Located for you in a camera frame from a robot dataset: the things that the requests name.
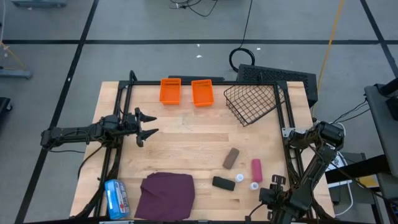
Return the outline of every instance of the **power strip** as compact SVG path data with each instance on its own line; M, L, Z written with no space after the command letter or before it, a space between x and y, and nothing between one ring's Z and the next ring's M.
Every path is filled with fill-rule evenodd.
M336 165L337 167L345 166L343 161L341 160L340 156L336 156L336 159L332 163L334 163L334 165ZM334 169L336 169L336 167L334 167L333 165L330 164L328 166L328 168L326 169L326 171L330 171L330 170L334 170ZM328 184L328 187L329 188L337 187L337 186L341 186L341 185L345 185L345 184L350 184L352 182L353 182L352 180L345 180L345 181L341 181L341 182L335 182L335 183L332 183L332 184Z

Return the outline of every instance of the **brown sponge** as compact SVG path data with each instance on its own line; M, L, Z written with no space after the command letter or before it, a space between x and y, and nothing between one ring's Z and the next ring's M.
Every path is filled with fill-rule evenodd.
M232 148L228 154L228 156L226 156L225 161L223 163L223 167L227 168L227 169L231 169L232 165L235 163L236 158L239 155L239 150Z

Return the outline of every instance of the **purple cloth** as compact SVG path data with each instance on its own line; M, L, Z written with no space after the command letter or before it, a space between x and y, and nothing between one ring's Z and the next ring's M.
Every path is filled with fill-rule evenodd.
M158 172L142 180L136 218L174 222L189 218L195 199L193 178Z

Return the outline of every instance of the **white bottle cap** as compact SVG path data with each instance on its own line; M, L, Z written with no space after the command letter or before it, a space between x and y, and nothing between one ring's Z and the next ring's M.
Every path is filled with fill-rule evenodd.
M259 184L256 182L253 182L250 184L250 190L257 190L259 188Z
M242 181L243 181L243 174L238 174L238 175L236 175L235 181L236 181L237 183L242 182Z

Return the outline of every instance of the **wooden table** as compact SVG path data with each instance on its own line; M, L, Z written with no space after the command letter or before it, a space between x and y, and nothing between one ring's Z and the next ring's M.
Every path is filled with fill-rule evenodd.
M118 82L102 83L93 122L113 113L117 86ZM312 120L303 83L289 82L288 86L296 127L310 128ZM182 86L180 105L168 106L159 102L160 86L133 86L129 110L134 111L135 107L140 107L144 114L157 117L156 121L143 124L143 129L159 128L160 131L151 136L143 148L136 145L134 135L124 138L119 179L127 187L131 218L134 218L141 196L141 182L153 172L193 176L196 197L191 220L244 220L244 216L259 205L259 191L249 189L251 160L254 158L259 158L262 162L264 181L260 187L268 188L273 174L287 178L277 110L244 128L226 107L223 92L227 88L229 86L213 86L214 105L196 108L192 103L191 86ZM287 123L284 105L283 110ZM98 146L97 142L87 146L85 156ZM233 168L227 170L222 163L232 147L239 149L240 154ZM105 150L95 154L82 168L71 215L80 212L98 188L97 177L101 173L104 154ZM313 151L303 151L304 167L312 157ZM245 179L236 184L233 192L211 185L215 175L233 180L236 174L243 174ZM318 203L334 217L325 177L317 185L314 194ZM102 209L104 214L106 200L103 200ZM256 211L252 219L266 220L266 207Z

